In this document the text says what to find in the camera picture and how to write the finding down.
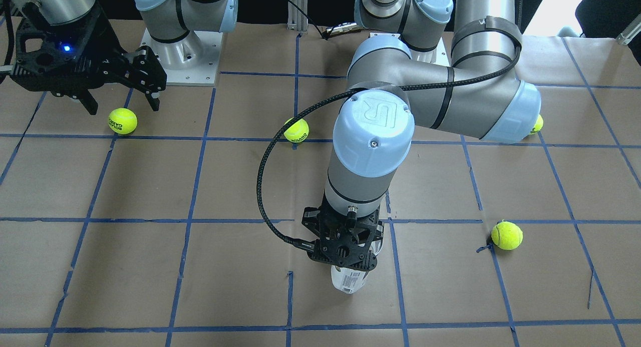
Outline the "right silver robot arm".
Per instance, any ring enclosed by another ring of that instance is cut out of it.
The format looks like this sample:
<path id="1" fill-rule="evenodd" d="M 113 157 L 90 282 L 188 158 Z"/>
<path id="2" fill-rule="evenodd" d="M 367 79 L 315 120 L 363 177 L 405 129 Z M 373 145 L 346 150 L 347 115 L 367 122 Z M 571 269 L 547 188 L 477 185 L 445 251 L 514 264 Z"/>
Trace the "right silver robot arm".
<path id="1" fill-rule="evenodd" d="M 3 0 L 2 79 L 76 99 L 92 116 L 98 102 L 90 91 L 119 83 L 158 111 L 167 72 L 203 63 L 197 34 L 233 31 L 237 7 L 238 0 Z"/>

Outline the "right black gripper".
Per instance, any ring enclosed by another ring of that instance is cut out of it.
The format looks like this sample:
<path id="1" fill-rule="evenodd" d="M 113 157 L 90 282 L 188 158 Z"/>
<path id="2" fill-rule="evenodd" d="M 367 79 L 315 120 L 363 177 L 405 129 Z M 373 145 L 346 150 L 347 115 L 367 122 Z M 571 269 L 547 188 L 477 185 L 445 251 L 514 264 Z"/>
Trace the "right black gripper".
<path id="1" fill-rule="evenodd" d="M 46 21 L 44 8 L 29 1 L 16 34 L 16 63 L 10 78 L 28 91 L 65 94 L 91 116 L 98 102 L 90 89 L 121 83 L 142 92 L 158 112 L 167 74 L 150 46 L 124 50 L 99 3 L 78 20 L 62 25 Z"/>

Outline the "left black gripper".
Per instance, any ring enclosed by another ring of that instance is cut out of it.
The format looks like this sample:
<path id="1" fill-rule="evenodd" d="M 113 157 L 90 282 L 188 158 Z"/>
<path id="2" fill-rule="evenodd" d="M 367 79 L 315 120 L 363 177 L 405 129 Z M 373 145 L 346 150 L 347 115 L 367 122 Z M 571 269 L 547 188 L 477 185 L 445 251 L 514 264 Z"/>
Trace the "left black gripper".
<path id="1" fill-rule="evenodd" d="M 304 209 L 301 223 L 318 237 L 307 251 L 311 260 L 357 271 L 375 269 L 378 259 L 371 247 L 383 239 L 378 209 L 364 217 L 355 210 L 342 215 L 323 199 L 319 208 Z"/>

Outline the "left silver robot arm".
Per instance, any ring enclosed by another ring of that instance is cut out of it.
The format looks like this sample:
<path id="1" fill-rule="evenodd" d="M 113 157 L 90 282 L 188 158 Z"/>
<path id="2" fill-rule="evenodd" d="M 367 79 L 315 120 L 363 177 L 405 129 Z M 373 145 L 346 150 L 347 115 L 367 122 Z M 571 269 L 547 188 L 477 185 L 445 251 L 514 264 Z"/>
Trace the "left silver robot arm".
<path id="1" fill-rule="evenodd" d="M 321 206 L 307 207 L 310 259 L 357 271 L 377 265 L 379 208 L 416 127 L 515 143 L 541 96 L 519 80 L 517 0 L 355 0 L 355 19 L 382 34 L 357 48 L 333 132 Z"/>

